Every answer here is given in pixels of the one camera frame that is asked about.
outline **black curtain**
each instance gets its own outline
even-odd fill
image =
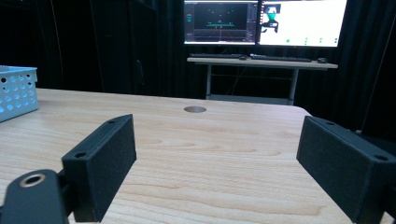
[[[226,50],[228,53],[257,53],[305,57],[313,60],[325,57],[330,63],[338,64],[338,69],[326,72],[300,71],[294,103],[313,116],[332,120],[351,130],[360,130],[362,127],[392,19],[396,13],[396,1],[393,0],[348,0],[340,42],[336,49],[280,47],[223,49],[184,46],[183,1],[159,1],[158,7],[160,71],[163,83],[166,83],[163,86],[163,95],[205,98],[205,66],[187,63],[189,54],[193,52],[220,53]],[[216,72],[230,73],[230,68],[225,66],[216,69]],[[276,72],[282,73],[281,76],[284,77],[291,74],[291,71],[282,69],[277,69]],[[268,69],[249,68],[249,73],[266,76],[269,72]],[[256,83],[265,85],[265,81],[268,80],[256,81]]]

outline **desk leg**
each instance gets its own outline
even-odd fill
[[[206,100],[210,98],[210,85],[212,81],[212,64],[207,65],[207,78],[206,78]]]
[[[291,86],[290,86],[290,94],[289,94],[288,105],[294,105],[294,93],[296,92],[298,71],[299,70],[297,68],[293,70],[293,77],[291,79]]]

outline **robot image on screen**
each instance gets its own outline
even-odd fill
[[[347,0],[260,1],[259,45],[337,47]]]

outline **computer monitor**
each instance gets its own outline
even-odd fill
[[[187,45],[255,45],[258,1],[184,1]]]
[[[258,44],[337,47],[347,0],[259,3]]]

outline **wooden table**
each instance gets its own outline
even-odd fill
[[[327,71],[328,69],[337,68],[337,64],[333,63],[318,63],[317,61],[312,61],[311,63],[303,62],[286,62],[286,61],[269,61],[269,60],[239,60],[239,59],[224,59],[224,58],[188,58],[187,62],[196,64],[207,65],[206,72],[206,99],[216,99],[215,95],[210,93],[211,79],[212,79],[212,65],[221,66],[243,66],[243,67],[266,67],[266,68],[282,68],[282,69],[292,69],[290,92],[288,99],[274,99],[267,98],[268,102],[275,102],[275,104],[282,105],[294,105],[294,94],[297,86],[298,73],[300,69],[304,70],[322,70]]]
[[[102,223],[350,223],[295,159],[308,115],[299,107],[40,89],[37,96],[39,110],[0,123],[1,201],[13,179],[60,171],[61,157],[99,125],[132,113],[137,161]]]

